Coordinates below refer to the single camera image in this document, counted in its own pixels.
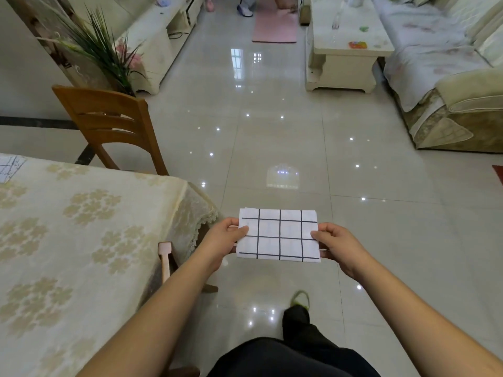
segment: white coffee table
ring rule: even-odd
[[[376,85],[372,66],[378,57],[394,52],[372,0],[361,7],[346,5],[339,29],[332,23],[343,0],[311,0],[311,23],[306,32],[306,89],[355,88],[372,92]],[[367,26],[368,31],[360,30]],[[364,41],[367,49],[352,49],[349,42]]]

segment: floral tablecloth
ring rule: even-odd
[[[137,310],[172,241],[217,208],[176,177],[28,158],[0,184],[0,370],[73,377]]]

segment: person's leg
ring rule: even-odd
[[[237,5],[237,11],[243,17],[251,17],[253,16],[253,12],[250,10],[251,7],[255,5],[257,0],[241,0],[239,5]]]
[[[283,313],[283,339],[297,352],[344,370],[353,377],[379,377],[377,371],[352,349],[339,348],[309,321],[309,312],[293,305]]]

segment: white shoe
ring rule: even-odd
[[[243,16],[243,17],[252,17],[253,12],[248,9],[247,6],[244,6],[243,4],[239,3],[237,6],[237,11]]]

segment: beige flower pattern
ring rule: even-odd
[[[63,210],[63,214],[72,218],[76,224],[87,225],[96,220],[109,220],[115,214],[115,207],[121,202],[121,196],[114,196],[109,191],[96,189],[90,193],[77,193]]]
[[[0,184],[0,209],[10,209],[16,206],[19,197],[27,192],[28,188],[10,180]]]
[[[135,172],[134,176],[138,180],[147,180],[148,186],[159,186],[164,183],[164,176],[157,176],[156,174],[145,174]]]
[[[52,327],[59,321],[72,291],[49,278],[15,285],[7,293],[7,303],[0,307],[0,321],[9,323],[10,334],[17,337],[37,326]]]
[[[32,255],[47,234],[47,226],[38,218],[7,221],[0,226],[0,263],[19,255]]]
[[[89,167],[79,164],[54,163],[49,165],[46,170],[50,173],[56,173],[56,180],[67,180],[72,176],[88,173]]]
[[[156,258],[157,242],[157,236],[145,233],[143,226],[107,231],[101,239],[101,247],[91,257],[94,263],[108,266],[110,274],[123,274],[133,264],[151,266]]]
[[[40,377],[74,377],[96,352],[96,341],[82,338],[48,349],[40,361]]]

